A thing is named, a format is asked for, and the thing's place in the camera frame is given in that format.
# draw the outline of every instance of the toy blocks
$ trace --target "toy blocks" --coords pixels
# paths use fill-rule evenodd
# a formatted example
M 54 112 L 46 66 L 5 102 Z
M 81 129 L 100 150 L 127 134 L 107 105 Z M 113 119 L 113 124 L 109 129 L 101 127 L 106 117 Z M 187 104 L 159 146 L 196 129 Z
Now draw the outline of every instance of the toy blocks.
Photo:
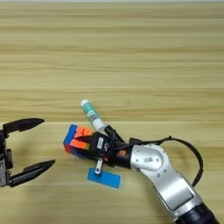
M 88 150 L 89 144 L 76 140 L 77 137 L 91 136 L 93 131 L 90 128 L 71 124 L 69 131 L 64 140 L 64 147 L 67 153 L 73 154 L 76 157 L 83 158 L 76 149 Z

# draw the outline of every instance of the blue block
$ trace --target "blue block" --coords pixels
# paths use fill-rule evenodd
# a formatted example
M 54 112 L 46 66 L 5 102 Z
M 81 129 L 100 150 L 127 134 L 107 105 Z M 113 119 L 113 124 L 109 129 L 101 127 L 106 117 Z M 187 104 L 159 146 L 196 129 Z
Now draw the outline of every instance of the blue block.
M 82 158 L 84 159 L 85 157 L 83 157 L 75 148 L 71 148 L 71 152 L 74 156 L 76 156 L 77 158 Z
M 97 175 L 95 168 L 89 168 L 87 179 L 114 188 L 119 188 L 121 183 L 121 176 L 107 171 L 101 171 L 101 175 Z
M 74 124 L 71 124 L 71 126 L 69 128 L 69 131 L 66 135 L 66 138 L 64 140 L 64 144 L 70 144 L 71 143 L 71 141 L 74 138 L 74 134 L 75 134 L 76 129 L 77 129 L 77 126 L 74 125 Z

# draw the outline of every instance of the white cap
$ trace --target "white cap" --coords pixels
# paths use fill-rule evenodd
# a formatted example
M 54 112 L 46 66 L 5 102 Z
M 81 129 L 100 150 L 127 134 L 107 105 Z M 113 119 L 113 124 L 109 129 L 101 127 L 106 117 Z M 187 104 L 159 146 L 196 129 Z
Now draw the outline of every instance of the white cap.
M 80 105 L 83 107 L 86 103 L 90 103 L 88 99 L 84 99 L 80 102 Z
M 102 121 L 102 119 L 96 119 L 93 121 L 93 126 L 94 126 L 94 129 L 96 131 L 103 131 L 106 127 L 106 125 L 104 124 L 104 122 Z

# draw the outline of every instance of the wooden table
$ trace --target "wooden table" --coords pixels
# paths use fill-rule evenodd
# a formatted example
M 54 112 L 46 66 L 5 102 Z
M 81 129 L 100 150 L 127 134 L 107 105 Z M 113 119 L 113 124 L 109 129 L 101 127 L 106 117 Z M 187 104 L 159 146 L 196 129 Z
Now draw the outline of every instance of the wooden table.
M 1 189 L 1 224 L 171 223 L 148 179 L 122 175 L 120 190 L 87 181 L 91 161 L 65 153 L 71 123 L 88 125 L 88 98 L 129 137 L 173 135 L 195 144 L 205 173 L 196 187 L 224 221 L 224 3 L 0 3 L 0 121 L 45 118 L 12 134 L 15 169 L 56 159 L 32 182 Z M 166 143 L 191 181 L 198 164 Z

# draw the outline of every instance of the glue stick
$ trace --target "glue stick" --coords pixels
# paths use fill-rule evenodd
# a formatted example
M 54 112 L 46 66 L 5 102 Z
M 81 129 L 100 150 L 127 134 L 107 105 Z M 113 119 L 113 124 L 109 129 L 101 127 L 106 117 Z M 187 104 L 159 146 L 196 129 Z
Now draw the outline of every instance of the glue stick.
M 95 110 L 94 106 L 88 99 L 84 99 L 80 103 L 84 113 L 86 114 L 88 120 L 94 126 L 96 131 L 103 131 L 106 127 L 102 119 L 99 117 L 99 114 Z

